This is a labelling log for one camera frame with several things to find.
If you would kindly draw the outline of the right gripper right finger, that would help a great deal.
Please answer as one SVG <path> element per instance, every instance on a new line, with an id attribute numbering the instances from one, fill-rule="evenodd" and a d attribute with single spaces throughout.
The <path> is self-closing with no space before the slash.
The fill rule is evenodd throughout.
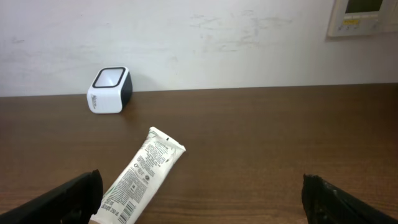
<path id="1" fill-rule="evenodd" d="M 302 204 L 308 224 L 397 224 L 318 175 L 303 176 Z"/>

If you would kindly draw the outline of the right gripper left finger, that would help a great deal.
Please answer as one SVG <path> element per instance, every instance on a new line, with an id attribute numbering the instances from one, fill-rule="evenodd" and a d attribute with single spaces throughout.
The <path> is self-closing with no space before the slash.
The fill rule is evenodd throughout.
<path id="1" fill-rule="evenodd" d="M 102 177 L 93 170 L 3 213 L 1 224 L 88 223 L 102 198 Z"/>

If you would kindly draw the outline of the white cream tube gold cap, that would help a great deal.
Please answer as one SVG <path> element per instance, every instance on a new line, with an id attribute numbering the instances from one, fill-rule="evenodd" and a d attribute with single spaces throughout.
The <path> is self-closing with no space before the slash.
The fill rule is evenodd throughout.
<path id="1" fill-rule="evenodd" d="M 135 223 L 185 151 L 176 140 L 151 127 L 143 145 L 103 195 L 100 208 L 89 222 Z"/>

